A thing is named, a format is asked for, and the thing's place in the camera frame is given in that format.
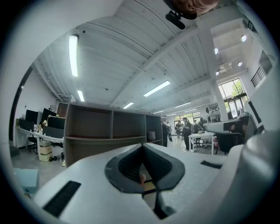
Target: fluorescent ceiling light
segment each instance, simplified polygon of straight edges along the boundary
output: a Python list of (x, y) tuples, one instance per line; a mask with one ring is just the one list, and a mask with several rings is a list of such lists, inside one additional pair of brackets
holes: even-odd
[(185, 111), (185, 112), (190, 112), (190, 111), (194, 111), (194, 110), (196, 110), (196, 109), (193, 109), (193, 110), (188, 110), (188, 111)]
[(181, 106), (184, 106), (184, 105), (187, 105), (187, 104), (189, 104), (189, 103), (191, 103), (191, 102), (188, 102), (188, 103), (184, 103), (184, 104), (182, 104), (182, 105), (179, 105), (179, 106), (175, 106), (175, 108), (177, 108), (177, 107), (181, 107)]
[(159, 91), (160, 89), (168, 86), (170, 84), (169, 81), (166, 81), (165, 83), (161, 84), (160, 86), (156, 87), (155, 89), (151, 90), (150, 92), (146, 93), (144, 96), (147, 97), (153, 93), (155, 93), (156, 91)]
[(78, 37), (77, 36), (69, 36), (69, 58), (70, 58), (70, 66), (72, 75), (78, 77), (78, 69), (77, 69), (77, 44)]
[(129, 103), (128, 105), (126, 105), (126, 106), (124, 107), (124, 109), (130, 107), (132, 104), (133, 104), (133, 102)]
[(153, 113), (153, 114), (157, 114), (157, 113), (160, 113), (160, 112), (163, 112), (164, 110), (161, 110), (161, 111), (158, 111), (158, 112), (155, 112), (155, 113)]
[(242, 37), (241, 37), (241, 41), (242, 42), (245, 42), (247, 40), (247, 36), (246, 35), (243, 35)]
[(80, 100), (82, 101), (82, 102), (84, 102), (84, 96), (83, 96), (83, 92), (82, 91), (77, 91), (78, 92), (78, 94), (79, 94), (79, 97), (80, 97)]

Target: storage cabinet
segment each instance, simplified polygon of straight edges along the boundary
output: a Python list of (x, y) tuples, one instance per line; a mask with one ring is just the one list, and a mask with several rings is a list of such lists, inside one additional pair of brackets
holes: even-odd
[(162, 145), (160, 117), (69, 104), (64, 130), (66, 165), (116, 148), (146, 143), (148, 131), (155, 131), (153, 143)]

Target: white table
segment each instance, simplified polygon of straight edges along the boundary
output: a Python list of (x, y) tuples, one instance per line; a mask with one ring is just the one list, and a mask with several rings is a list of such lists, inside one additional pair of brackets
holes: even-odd
[(28, 148), (28, 146), (27, 146), (28, 137), (30, 137), (30, 135), (33, 135), (35, 138), (37, 138), (38, 157), (39, 157), (40, 161), (41, 161), (40, 138), (42, 138), (43, 140), (46, 140), (46, 141), (53, 142), (53, 143), (63, 143), (64, 142), (63, 138), (54, 138), (54, 137), (50, 137), (50, 136), (46, 136), (46, 135), (41, 135), (38, 132), (27, 131), (20, 127), (16, 127), (16, 145), (17, 145), (17, 147), (18, 147), (18, 133), (17, 132), (21, 132), (26, 135), (26, 142), (25, 142), (26, 149)]
[(194, 152), (194, 144), (192, 149), (191, 141), (195, 141), (196, 138), (211, 138), (212, 139), (212, 155), (214, 155), (214, 133), (213, 132), (205, 132), (202, 134), (191, 134), (189, 135), (189, 149), (191, 152)]

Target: floor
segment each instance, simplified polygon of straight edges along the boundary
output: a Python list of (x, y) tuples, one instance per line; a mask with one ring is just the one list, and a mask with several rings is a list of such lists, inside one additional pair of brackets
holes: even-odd
[[(177, 139), (177, 136), (172, 136), (172, 142), (168, 140), (167, 147), (189, 152), (189, 151), (186, 151), (185, 140)], [(207, 148), (195, 146), (195, 153), (211, 155), (211, 146), (207, 146)], [(221, 150), (218, 150), (217, 155), (224, 155), (224, 153)]]
[(12, 164), (14, 168), (21, 169), (38, 169), (39, 171), (39, 188), (45, 183), (61, 173), (66, 167), (62, 166), (61, 153), (62, 148), (53, 147), (52, 153), (57, 156), (57, 161), (43, 162), (39, 161), (38, 155), (34, 151), (26, 149), (19, 150), (20, 154), (12, 157)]

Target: office desk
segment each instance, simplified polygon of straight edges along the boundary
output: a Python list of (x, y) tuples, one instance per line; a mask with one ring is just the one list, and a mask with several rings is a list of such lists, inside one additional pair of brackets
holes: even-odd
[(214, 155), (214, 133), (213, 132), (189, 135), (189, 149), (191, 150), (191, 152), (194, 152), (194, 144), (193, 144), (193, 149), (192, 149), (191, 140), (195, 141), (196, 138), (211, 138), (212, 139), (212, 155)]
[(54, 137), (50, 137), (50, 136), (45, 136), (45, 135), (41, 135), (38, 132), (31, 132), (31, 131), (24, 130), (20, 127), (16, 127), (16, 145), (17, 145), (17, 147), (18, 147), (18, 132), (26, 135), (26, 142), (25, 142), (26, 149), (28, 148), (27, 147), (28, 137), (30, 137), (30, 135), (33, 135), (35, 138), (37, 138), (38, 157), (39, 157), (40, 161), (41, 161), (40, 138), (42, 138), (43, 140), (46, 140), (46, 141), (53, 142), (53, 143), (63, 143), (64, 142), (63, 138), (54, 138)]

